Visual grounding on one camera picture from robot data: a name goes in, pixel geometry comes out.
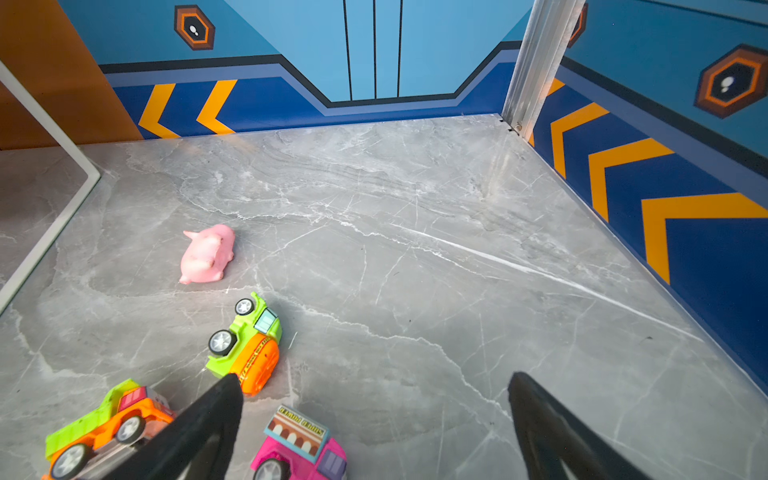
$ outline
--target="orange chevron stripe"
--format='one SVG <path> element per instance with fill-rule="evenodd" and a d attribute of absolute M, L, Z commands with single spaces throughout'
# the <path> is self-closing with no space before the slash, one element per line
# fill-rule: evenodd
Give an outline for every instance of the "orange chevron stripe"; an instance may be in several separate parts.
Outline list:
<path fill-rule="evenodd" d="M 579 108 L 573 113 L 565 115 L 551 124 L 552 129 L 552 156 L 554 157 L 554 169 L 565 178 L 565 151 L 563 147 L 563 133 L 580 125 L 589 123 L 610 113 L 598 104 L 589 104 Z"/>
<path fill-rule="evenodd" d="M 631 164 L 649 158 L 661 157 L 674 152 L 653 138 L 621 145 L 589 156 L 589 177 L 592 185 L 592 207 L 608 221 L 608 198 L 605 186 L 605 169 Z"/>
<path fill-rule="evenodd" d="M 176 87 L 176 84 L 155 85 L 139 120 L 140 127 L 147 129 L 160 138 L 180 138 L 173 131 L 160 125 L 160 116 L 163 114 L 165 106 L 168 105 L 170 94 L 174 93 L 174 87 Z"/>
<path fill-rule="evenodd" d="M 561 81 L 559 81 L 557 78 L 552 79 L 552 86 L 549 88 L 549 91 L 547 92 L 547 96 L 550 96 L 554 94 L 556 91 L 563 88 L 565 84 Z"/>
<path fill-rule="evenodd" d="M 645 257 L 661 278 L 670 282 L 667 219 L 670 218 L 768 218 L 768 210 L 742 194 L 643 200 Z"/>
<path fill-rule="evenodd" d="M 217 116 L 224 106 L 224 102 L 227 101 L 230 93 L 232 93 L 232 89 L 235 88 L 236 83 L 237 80 L 217 81 L 214 89 L 210 91 L 203 109 L 200 110 L 200 114 L 197 116 L 198 122 L 216 134 L 226 135 L 235 133 L 234 130 L 218 121 Z"/>

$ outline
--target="toy car window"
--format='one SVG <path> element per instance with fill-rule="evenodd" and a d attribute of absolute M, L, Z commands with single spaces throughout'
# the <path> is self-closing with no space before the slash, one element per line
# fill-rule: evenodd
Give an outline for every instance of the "toy car window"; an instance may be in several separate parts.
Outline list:
<path fill-rule="evenodd" d="M 270 329 L 273 323 L 275 323 L 275 319 L 277 318 L 277 315 L 272 313 L 272 310 L 266 309 L 261 313 L 261 316 L 257 320 L 254 327 L 256 327 L 257 330 L 259 330 L 261 333 L 265 333 Z"/>
<path fill-rule="evenodd" d="M 337 454 L 328 450 L 320 463 L 317 465 L 317 471 L 323 474 L 329 480 L 341 480 L 346 470 L 346 462 Z"/>

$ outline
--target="pink pig toy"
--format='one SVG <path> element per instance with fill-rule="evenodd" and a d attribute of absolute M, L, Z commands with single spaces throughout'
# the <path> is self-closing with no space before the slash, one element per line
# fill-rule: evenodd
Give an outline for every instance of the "pink pig toy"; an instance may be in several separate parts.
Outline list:
<path fill-rule="evenodd" d="M 224 278 L 224 267 L 235 257 L 232 246 L 235 232 L 227 225 L 214 225 L 201 232 L 187 232 L 184 235 L 192 243 L 181 257 L 181 278 L 179 283 L 216 282 Z"/>

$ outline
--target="hexagon decal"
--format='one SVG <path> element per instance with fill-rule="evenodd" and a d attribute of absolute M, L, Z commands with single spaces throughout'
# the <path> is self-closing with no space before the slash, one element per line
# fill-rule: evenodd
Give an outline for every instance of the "hexagon decal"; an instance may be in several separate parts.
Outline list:
<path fill-rule="evenodd" d="M 174 30 L 193 50 L 212 50 L 216 28 L 197 5 L 176 5 Z"/>
<path fill-rule="evenodd" d="M 571 34 L 571 40 L 568 40 L 568 48 L 574 46 L 574 43 L 581 37 L 584 30 L 587 28 L 587 3 L 584 3 L 584 7 L 581 8 L 581 13 L 578 16 L 576 25 L 574 26 L 574 32 Z"/>
<path fill-rule="evenodd" d="M 739 45 L 701 72 L 694 105 L 720 118 L 766 96 L 768 51 Z"/>

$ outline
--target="white frame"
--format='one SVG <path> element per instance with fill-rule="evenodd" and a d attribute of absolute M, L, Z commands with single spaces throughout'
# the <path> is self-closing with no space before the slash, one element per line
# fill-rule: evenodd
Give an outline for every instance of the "white frame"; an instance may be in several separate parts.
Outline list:
<path fill-rule="evenodd" d="M 69 220 L 74 215 L 74 212 L 85 202 L 85 198 L 93 189 L 94 185 L 101 178 L 101 174 L 83 154 L 83 152 L 74 144 L 72 139 L 67 136 L 61 127 L 56 124 L 48 113 L 43 110 L 43 107 L 29 94 L 24 85 L 22 85 L 16 77 L 13 76 L 10 70 L 5 67 L 5 64 L 0 61 L 0 82 L 6 86 L 6 88 L 13 94 L 18 101 L 24 105 L 29 113 L 32 114 L 35 119 L 40 122 L 40 125 L 51 134 L 51 136 L 61 145 L 62 148 L 77 162 L 78 165 L 85 171 L 88 178 L 80 189 L 74 194 L 69 203 L 64 207 L 61 213 L 56 217 L 56 220 L 51 223 L 51 226 L 43 233 L 40 240 L 29 250 L 27 256 L 23 259 L 22 263 L 18 266 L 16 271 L 8 279 L 8 282 L 3 285 L 0 290 L 0 314 L 5 311 L 5 308 L 13 299 L 14 295 L 29 277 L 30 273 L 38 265 L 48 248 L 56 241 L 58 235 L 66 227 Z"/>

